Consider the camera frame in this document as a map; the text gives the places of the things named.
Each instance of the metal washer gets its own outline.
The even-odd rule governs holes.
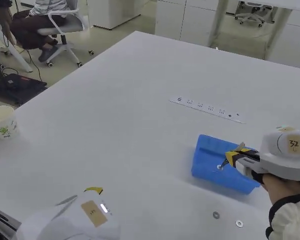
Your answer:
[[[219,219],[220,218],[220,214],[217,211],[214,211],[212,215],[213,215],[213,217],[215,219]]]
[[[243,228],[243,227],[244,227],[244,223],[243,223],[242,221],[240,221],[240,220],[237,220],[237,221],[235,222],[235,225],[236,225],[238,228]]]

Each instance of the person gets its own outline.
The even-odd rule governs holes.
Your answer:
[[[10,30],[22,48],[40,49],[40,62],[45,62],[58,48],[58,41],[38,33],[38,29],[54,28],[48,13],[51,11],[69,10],[66,0],[35,0],[31,10],[17,12],[13,15]],[[52,19],[61,27],[66,22],[67,15],[53,15]]]
[[[269,240],[300,240],[300,182],[264,174],[262,183],[273,204],[266,237]]]
[[[0,25],[2,27],[2,32],[4,33],[6,39],[14,45],[18,52],[21,49],[17,46],[12,33],[10,31],[10,24],[12,23],[12,14],[10,12],[10,7],[12,6],[11,0],[0,0]]]

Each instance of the black cuff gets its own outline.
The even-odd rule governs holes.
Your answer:
[[[285,204],[296,204],[300,202],[300,194],[293,195],[293,196],[287,196],[280,200],[278,200],[276,203],[273,204],[273,206],[270,208],[269,211],[269,222],[270,226],[272,226],[272,220],[275,217],[276,212]]]
[[[251,171],[251,175],[253,180],[257,181],[260,184],[264,184],[263,178],[264,178],[264,174],[262,173],[256,173],[255,171]]]
[[[270,234],[273,232],[274,230],[272,229],[272,227],[268,227],[266,230],[265,230],[265,236],[267,239],[269,239],[270,237]]]

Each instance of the desk leg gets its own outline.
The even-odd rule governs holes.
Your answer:
[[[271,33],[271,36],[269,38],[269,41],[266,44],[266,51],[265,51],[265,56],[264,59],[267,60],[278,40],[280,37],[287,21],[288,18],[291,14],[292,10],[287,9],[287,8],[279,8],[278,12],[276,13],[278,15],[278,18],[276,19],[274,26],[273,26],[273,31]]]
[[[5,44],[7,42],[7,39],[4,39],[4,34],[0,30],[0,41]],[[29,66],[29,64],[26,62],[26,60],[18,53],[18,51],[15,49],[15,47],[12,45],[11,42],[9,42],[9,47],[7,47],[10,51],[10,53],[18,60],[18,62],[23,66],[26,72],[32,72],[33,69]]]
[[[210,37],[209,37],[209,42],[208,42],[209,47],[211,47],[213,41],[218,36],[221,23],[223,22],[223,20],[225,18],[228,3],[229,3],[229,0],[219,0],[219,2],[218,2],[218,7],[216,9],[216,13],[215,13],[215,17],[214,17],[213,27],[211,29],[211,33],[210,33]]]

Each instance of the striped shirt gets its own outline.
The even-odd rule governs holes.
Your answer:
[[[35,0],[34,7],[30,10],[30,15],[46,15],[51,11],[69,10],[66,0]]]

